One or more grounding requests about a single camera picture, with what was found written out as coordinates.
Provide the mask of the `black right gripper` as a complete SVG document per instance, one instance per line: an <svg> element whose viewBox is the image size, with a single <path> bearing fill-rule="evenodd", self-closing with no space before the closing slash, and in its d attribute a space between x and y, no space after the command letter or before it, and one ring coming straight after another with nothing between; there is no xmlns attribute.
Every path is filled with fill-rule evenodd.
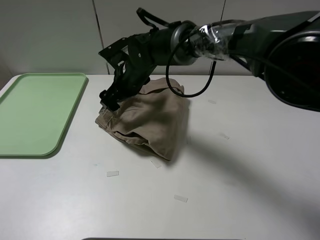
<svg viewBox="0 0 320 240"><path fill-rule="evenodd" d="M114 68L113 83L99 94L104 108L117 111L117 100L139 93L154 69L167 64L173 31L165 28L123 37L98 53Z"/></svg>

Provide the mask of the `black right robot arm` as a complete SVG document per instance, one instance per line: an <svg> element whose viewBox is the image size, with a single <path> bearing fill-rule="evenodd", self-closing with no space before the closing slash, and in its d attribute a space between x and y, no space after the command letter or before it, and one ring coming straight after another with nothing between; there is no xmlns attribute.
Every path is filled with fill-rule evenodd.
<svg viewBox="0 0 320 240"><path fill-rule="evenodd" d="M189 66L198 58L232 59L262 79L292 107L320 109L320 13L303 11L250 21L228 19L197 26L166 22L143 8L136 11L150 31L124 37L100 51L113 68L112 85L99 95L110 111L135 96L158 66Z"/></svg>

